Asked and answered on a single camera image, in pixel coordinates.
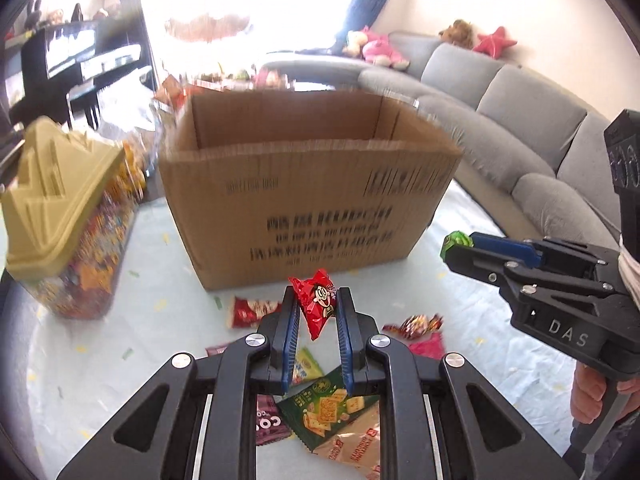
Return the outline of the person's right hand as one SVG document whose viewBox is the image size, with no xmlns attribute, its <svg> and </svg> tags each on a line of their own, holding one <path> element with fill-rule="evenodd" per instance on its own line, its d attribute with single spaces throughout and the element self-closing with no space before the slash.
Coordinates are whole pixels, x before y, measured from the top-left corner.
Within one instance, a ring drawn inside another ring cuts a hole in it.
<svg viewBox="0 0 640 480">
<path fill-rule="evenodd" d="M 582 424 L 591 424 L 601 414 L 605 391 L 605 378 L 593 368 L 577 363 L 570 395 L 570 414 Z M 639 378 L 619 382 L 617 391 L 621 394 L 629 394 L 627 404 L 618 416 L 618 420 L 621 420 L 639 409 Z"/>
</svg>

